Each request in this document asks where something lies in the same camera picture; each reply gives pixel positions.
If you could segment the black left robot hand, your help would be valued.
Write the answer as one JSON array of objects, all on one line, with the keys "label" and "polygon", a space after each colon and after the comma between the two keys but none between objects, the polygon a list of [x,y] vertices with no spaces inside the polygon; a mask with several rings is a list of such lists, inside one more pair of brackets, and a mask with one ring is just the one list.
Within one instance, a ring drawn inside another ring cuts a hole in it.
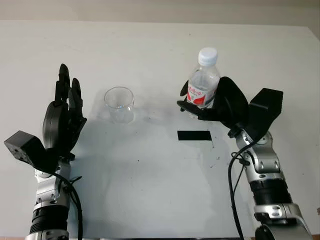
[{"label": "black left robot hand", "polygon": [[55,96],[46,110],[42,126],[44,146],[58,156],[65,156],[76,145],[87,122],[83,116],[83,99],[78,79],[70,80],[69,69],[61,64]]}]

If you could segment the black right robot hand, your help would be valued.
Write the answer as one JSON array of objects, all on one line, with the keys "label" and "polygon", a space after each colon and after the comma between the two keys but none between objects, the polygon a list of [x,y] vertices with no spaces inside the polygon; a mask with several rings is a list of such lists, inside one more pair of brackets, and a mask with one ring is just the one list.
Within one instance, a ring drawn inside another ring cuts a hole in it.
[{"label": "black right robot hand", "polygon": [[236,83],[227,76],[220,78],[211,108],[199,108],[187,102],[187,99],[178,100],[177,105],[182,112],[196,115],[198,120],[220,122],[229,129],[248,121],[248,101]]}]

